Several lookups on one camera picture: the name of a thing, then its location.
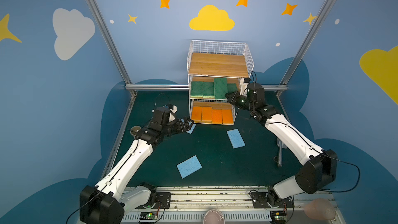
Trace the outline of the blue sponge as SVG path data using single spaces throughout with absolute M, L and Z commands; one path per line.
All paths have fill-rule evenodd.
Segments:
M 190 129 L 189 131 L 186 131 L 186 133 L 192 134 L 193 131 L 194 131 L 194 129 L 195 129 L 195 127 L 196 127 L 196 124 L 194 123 L 194 124 L 192 125 L 191 129 Z
M 233 130 L 227 131 L 227 135 L 228 135 L 231 145 L 234 149 L 241 148 L 241 147 L 245 146 L 245 142 L 244 142 L 238 129 L 233 129 Z
M 181 178 L 186 178 L 201 168 L 202 165 L 197 156 L 193 156 L 177 165 Z

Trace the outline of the green sponge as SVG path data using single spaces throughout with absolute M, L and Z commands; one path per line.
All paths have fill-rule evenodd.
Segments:
M 238 91 L 238 87 L 236 83 L 227 84 L 227 90 L 228 90 L 227 93 L 232 93 Z
M 213 82 L 203 82 L 203 98 L 214 99 L 215 89 Z
M 215 99 L 223 100 L 225 99 L 225 95 L 227 93 L 227 78 L 215 78 L 214 79 L 214 89 L 215 89 Z
M 192 82 L 191 83 L 191 98 L 202 98 L 203 97 L 203 82 Z

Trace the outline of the orange sponge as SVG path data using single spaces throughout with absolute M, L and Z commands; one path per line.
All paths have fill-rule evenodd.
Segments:
M 202 107 L 201 106 L 193 106 L 191 119 L 194 122 L 202 121 Z
M 222 123 L 233 125 L 234 124 L 234 115 L 231 109 L 222 109 Z
M 212 123 L 212 107 L 209 106 L 202 107 L 202 122 Z
M 223 124 L 222 110 L 212 109 L 212 124 Z

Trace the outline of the blue sponge front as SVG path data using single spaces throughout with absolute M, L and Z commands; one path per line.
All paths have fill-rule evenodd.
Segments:
M 186 178 L 201 168 L 202 165 L 197 156 L 193 156 L 177 165 L 181 178 Z

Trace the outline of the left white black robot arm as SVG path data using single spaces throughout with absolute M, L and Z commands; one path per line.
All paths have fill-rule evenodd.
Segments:
M 133 209 L 157 204 L 156 187 L 142 183 L 125 193 L 129 181 L 165 137 L 188 132 L 194 121 L 177 118 L 177 106 L 168 104 L 153 110 L 121 160 L 94 187 L 86 186 L 79 196 L 79 223 L 119 224 Z

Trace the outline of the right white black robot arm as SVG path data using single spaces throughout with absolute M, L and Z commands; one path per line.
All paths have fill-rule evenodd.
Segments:
M 231 105 L 249 111 L 251 116 L 287 146 L 296 156 L 301 169 L 267 189 L 267 201 L 276 206 L 280 201 L 301 193 L 314 194 L 336 179 L 337 154 L 324 150 L 298 131 L 274 106 L 265 102 L 264 88 L 250 83 L 244 94 L 226 93 Z

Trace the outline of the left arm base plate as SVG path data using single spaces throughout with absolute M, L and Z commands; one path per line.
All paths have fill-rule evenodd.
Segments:
M 169 209 L 171 204 L 171 193 L 170 192 L 156 192 L 151 194 L 149 198 L 148 206 L 152 208 L 163 208 Z

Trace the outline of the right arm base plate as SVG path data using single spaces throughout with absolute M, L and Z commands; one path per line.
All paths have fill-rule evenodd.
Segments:
M 249 196 L 254 208 L 294 208 L 292 197 L 280 199 L 273 193 L 251 190 Z

